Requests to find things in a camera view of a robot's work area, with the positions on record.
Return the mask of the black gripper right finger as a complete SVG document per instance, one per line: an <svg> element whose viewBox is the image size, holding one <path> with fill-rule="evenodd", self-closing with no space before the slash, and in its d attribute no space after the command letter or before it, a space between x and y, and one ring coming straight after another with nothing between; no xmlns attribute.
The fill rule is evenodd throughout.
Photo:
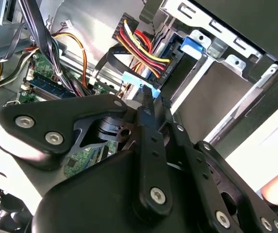
<svg viewBox="0 0 278 233"><path fill-rule="evenodd" d="M156 122L165 136L167 160L181 167L189 195L187 211L199 233L278 233L278 215L207 142L193 144L175 123L170 101L154 101Z"/></svg>

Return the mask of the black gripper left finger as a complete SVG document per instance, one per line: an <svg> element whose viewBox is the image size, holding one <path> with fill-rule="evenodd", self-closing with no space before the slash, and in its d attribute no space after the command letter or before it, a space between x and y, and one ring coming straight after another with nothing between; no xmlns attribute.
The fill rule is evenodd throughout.
<svg viewBox="0 0 278 233"><path fill-rule="evenodd" d="M172 195L158 126L148 88L137 109L111 94L8 106L0 112L0 166L19 174L0 175L23 187L17 195L34 216L43 197L67 180L56 177L67 155L117 141L121 150L111 156L128 152L134 159L134 212L140 218L165 218Z"/></svg>

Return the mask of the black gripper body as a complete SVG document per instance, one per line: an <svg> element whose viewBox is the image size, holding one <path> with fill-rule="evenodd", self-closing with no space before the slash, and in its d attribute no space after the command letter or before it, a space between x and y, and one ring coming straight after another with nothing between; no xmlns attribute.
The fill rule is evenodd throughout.
<svg viewBox="0 0 278 233"><path fill-rule="evenodd" d="M156 223L132 207L133 156L120 152L54 186L32 220L34 233L198 233L198 210L180 169L168 166L173 209Z"/></svg>

